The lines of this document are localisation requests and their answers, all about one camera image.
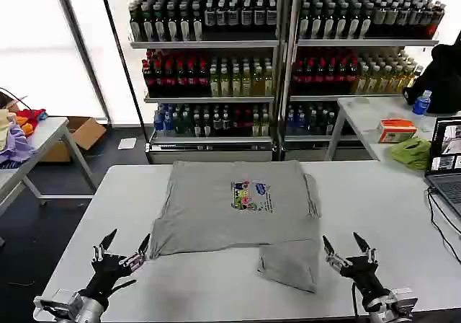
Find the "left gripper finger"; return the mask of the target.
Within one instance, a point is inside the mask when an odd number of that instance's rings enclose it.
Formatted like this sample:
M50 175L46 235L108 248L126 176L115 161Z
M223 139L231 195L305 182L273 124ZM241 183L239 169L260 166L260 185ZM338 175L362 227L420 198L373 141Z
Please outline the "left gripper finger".
M94 256L92 262L101 262L103 260L105 252L109 249L116 233L117 229L114 229L111 233L106 235L98 245L93 246Z
M141 242L138 250L131 256L125 257L119 261L119 265L122 268L126 268L129 272L135 272L139 267L146 261L146 252L148 250L150 234Z

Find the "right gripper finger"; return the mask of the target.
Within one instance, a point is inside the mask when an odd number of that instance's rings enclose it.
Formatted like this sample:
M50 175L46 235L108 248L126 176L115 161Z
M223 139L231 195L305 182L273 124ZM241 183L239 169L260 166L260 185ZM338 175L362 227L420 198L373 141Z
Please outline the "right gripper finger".
M334 270L342 270L346 267L351 267L352 263L341 256L339 256L332 247L328 238L323 235L323 247L326 253L326 262L334 269Z
M376 249L371 248L371 246L363 239L357 232L353 233L354 239L360 248L362 254L367 257L368 263L370 264L377 264L376 258Z

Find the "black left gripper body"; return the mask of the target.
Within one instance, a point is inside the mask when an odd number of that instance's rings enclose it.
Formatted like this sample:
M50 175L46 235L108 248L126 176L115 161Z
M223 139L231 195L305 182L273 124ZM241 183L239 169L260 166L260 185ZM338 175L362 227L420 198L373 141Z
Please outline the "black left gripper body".
M87 286L79 291L79 294L94 299L100 304L108 304L109 297L115 291L115 283L132 273L129 266L120 264L123 259L123 256L105 254L102 260L92 262L94 275Z

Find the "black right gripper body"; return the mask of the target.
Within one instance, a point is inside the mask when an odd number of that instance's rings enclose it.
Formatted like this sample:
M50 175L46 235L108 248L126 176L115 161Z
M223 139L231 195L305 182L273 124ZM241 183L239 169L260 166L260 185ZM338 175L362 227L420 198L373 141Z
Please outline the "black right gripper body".
M348 257L348 263L339 273L345 278L350 278L362 294L362 302L370 303L376 298L387 296L390 290L384 288L376 276L378 264L369 262L367 256Z

